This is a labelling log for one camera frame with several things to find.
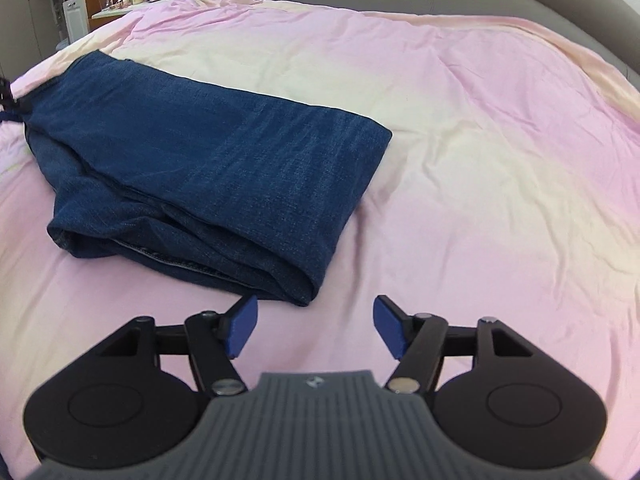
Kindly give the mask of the dark blue denim pants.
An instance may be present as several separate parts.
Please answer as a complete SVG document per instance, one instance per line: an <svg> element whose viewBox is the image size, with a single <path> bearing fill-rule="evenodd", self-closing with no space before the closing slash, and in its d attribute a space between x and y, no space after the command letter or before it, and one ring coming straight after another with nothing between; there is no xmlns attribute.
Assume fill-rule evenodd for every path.
<svg viewBox="0 0 640 480"><path fill-rule="evenodd" d="M24 96L3 86L1 107L53 188L59 248L301 307L392 138L346 110L100 51Z"/></svg>

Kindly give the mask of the pink bed sheet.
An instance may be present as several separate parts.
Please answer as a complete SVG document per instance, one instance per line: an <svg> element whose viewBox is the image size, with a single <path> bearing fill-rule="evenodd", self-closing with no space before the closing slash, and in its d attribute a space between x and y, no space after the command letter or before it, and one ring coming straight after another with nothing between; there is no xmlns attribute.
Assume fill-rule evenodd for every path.
<svg viewBox="0 0 640 480"><path fill-rule="evenodd" d="M341 107L393 133L314 302L263 302L236 367L394 368L390 296L454 325L500 318L600 394L594 460L639 468L639 95L593 52L516 18L174 0L108 24L14 81L102 50L166 72Z"/></svg>

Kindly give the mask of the wooden bedside table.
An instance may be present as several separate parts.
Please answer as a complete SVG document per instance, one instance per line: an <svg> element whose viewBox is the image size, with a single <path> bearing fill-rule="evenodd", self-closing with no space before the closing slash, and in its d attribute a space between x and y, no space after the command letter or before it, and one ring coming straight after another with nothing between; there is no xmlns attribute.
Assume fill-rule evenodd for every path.
<svg viewBox="0 0 640 480"><path fill-rule="evenodd" d="M124 0L96 0L98 8L96 10L87 9L88 31L94 32L96 29L122 18L129 12L141 10L154 3L168 0L142 0L139 3L125 2Z"/></svg>

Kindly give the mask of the white box appliance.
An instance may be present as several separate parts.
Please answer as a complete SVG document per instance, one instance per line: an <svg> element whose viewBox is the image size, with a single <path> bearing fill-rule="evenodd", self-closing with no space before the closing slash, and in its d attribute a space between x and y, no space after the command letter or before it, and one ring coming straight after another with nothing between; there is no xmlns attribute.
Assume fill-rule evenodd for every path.
<svg viewBox="0 0 640 480"><path fill-rule="evenodd" d="M66 0L63 13L70 43L85 37L89 33L89 18L86 0Z"/></svg>

